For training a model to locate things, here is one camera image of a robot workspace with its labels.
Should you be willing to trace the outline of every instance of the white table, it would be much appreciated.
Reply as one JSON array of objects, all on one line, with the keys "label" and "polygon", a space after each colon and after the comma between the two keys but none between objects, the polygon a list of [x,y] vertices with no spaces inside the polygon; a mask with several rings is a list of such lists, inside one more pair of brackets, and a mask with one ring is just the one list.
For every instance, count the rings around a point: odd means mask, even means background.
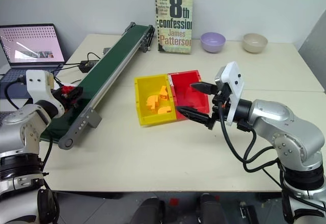
[{"label": "white table", "polygon": [[[113,46],[118,39],[119,36],[88,35],[68,62],[85,60],[89,51],[101,54],[104,47]],[[227,42],[218,54],[206,53],[196,40],[191,55],[158,53],[156,48],[154,42],[150,52],[138,52],[98,104],[96,110],[103,118],[98,128],[87,128],[79,143],[68,151],[54,145],[45,168],[50,172],[47,181],[52,189],[279,190],[263,172],[248,174],[242,169],[228,149],[218,124],[213,131],[192,121],[141,127],[135,109],[133,79],[136,76],[198,69],[202,80],[213,82],[221,66],[237,61],[246,83],[244,99],[285,103],[297,116],[315,123],[326,134],[323,88],[292,44],[270,43],[261,54],[245,52],[239,42]],[[62,82],[84,76],[77,68],[63,70],[58,75]],[[235,127],[229,128],[229,134],[242,155],[251,135]],[[268,145],[258,138],[253,152]],[[48,143],[40,143],[42,158],[47,147]],[[276,153],[270,151],[257,164],[274,158]],[[276,167],[270,167],[269,171],[278,176]]]},{"label": "white table", "polygon": [[[69,59],[71,63],[86,60],[89,51],[101,54],[104,47],[111,47],[120,36],[88,35]],[[237,61],[245,79],[246,90],[309,91],[324,89],[313,75],[297,50],[289,43],[269,43],[259,54],[248,53],[241,42],[227,42],[220,53],[204,51],[199,40],[193,40],[191,54],[159,53],[154,38],[150,52],[138,52],[119,78],[119,84],[133,86],[137,76],[165,74],[178,71],[199,70],[202,80],[213,82],[220,67]],[[80,77],[78,69],[63,70],[58,76],[65,82]]]},{"label": "white table", "polygon": [[[326,95],[317,92],[244,91],[244,99],[280,101],[316,124],[326,135]],[[264,172],[248,174],[232,155],[219,124],[213,131],[192,121],[142,128],[133,87],[115,86],[97,107],[102,121],[88,129],[68,151],[56,145],[45,170],[55,190],[69,191],[274,191],[278,186]],[[228,128],[240,155],[251,135]],[[269,146],[258,138],[253,152]],[[44,156],[48,143],[41,143]],[[257,160],[275,159],[268,151]],[[278,177],[277,167],[268,169]]]}]

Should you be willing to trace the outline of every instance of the book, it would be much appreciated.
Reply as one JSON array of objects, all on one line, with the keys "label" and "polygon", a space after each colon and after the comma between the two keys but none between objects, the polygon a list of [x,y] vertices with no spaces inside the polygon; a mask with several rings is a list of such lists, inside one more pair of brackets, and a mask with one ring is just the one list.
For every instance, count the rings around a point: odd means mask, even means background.
[{"label": "book", "polygon": [[155,0],[158,51],[190,53],[193,0]]}]

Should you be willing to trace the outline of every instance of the power strip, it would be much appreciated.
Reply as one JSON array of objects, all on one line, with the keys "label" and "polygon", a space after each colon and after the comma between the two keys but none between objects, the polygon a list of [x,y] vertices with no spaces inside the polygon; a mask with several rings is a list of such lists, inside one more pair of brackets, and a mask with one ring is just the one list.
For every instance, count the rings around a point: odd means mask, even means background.
[{"label": "power strip", "polygon": [[88,73],[97,64],[97,62],[98,60],[83,60],[81,61],[78,68],[82,73]]}]

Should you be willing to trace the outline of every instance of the laptop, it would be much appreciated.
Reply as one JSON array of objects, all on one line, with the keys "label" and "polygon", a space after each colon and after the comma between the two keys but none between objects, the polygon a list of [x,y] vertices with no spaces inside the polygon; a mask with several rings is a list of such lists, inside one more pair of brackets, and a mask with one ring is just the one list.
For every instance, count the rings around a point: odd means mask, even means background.
[{"label": "laptop", "polygon": [[[0,80],[0,99],[6,98],[6,85],[27,70],[53,72],[65,64],[54,24],[0,25],[0,44],[10,65]],[[8,95],[30,98],[26,86],[20,83],[11,85]]]}]

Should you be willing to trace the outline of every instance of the robotic arm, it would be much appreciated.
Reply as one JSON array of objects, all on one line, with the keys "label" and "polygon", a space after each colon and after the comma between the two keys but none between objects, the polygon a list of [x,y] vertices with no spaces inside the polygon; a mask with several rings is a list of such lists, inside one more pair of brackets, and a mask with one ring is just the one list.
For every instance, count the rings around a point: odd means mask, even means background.
[{"label": "robotic arm", "polygon": [[26,85],[35,103],[5,117],[0,128],[0,223],[50,223],[59,217],[44,180],[48,155],[44,161],[38,157],[40,135],[52,118],[73,106],[82,88],[70,88],[69,93],[59,88],[52,94],[53,75],[43,70],[28,70]]},{"label": "robotic arm", "polygon": [[[323,174],[321,147],[322,132],[312,123],[296,117],[285,105],[277,102],[240,99],[243,81],[236,62],[223,67],[215,78],[215,85],[206,82],[192,84],[205,94],[214,94],[213,113],[200,113],[193,108],[179,106],[178,111],[189,119],[212,129],[220,121],[224,138],[233,154],[247,172],[255,172],[277,163],[280,168],[283,215],[288,223],[326,223],[326,185]],[[254,135],[244,157],[234,150],[227,135],[225,122],[237,123],[237,128]],[[256,134],[268,140],[267,147],[247,159]],[[275,149],[278,159],[258,168],[248,169],[263,152]]]}]

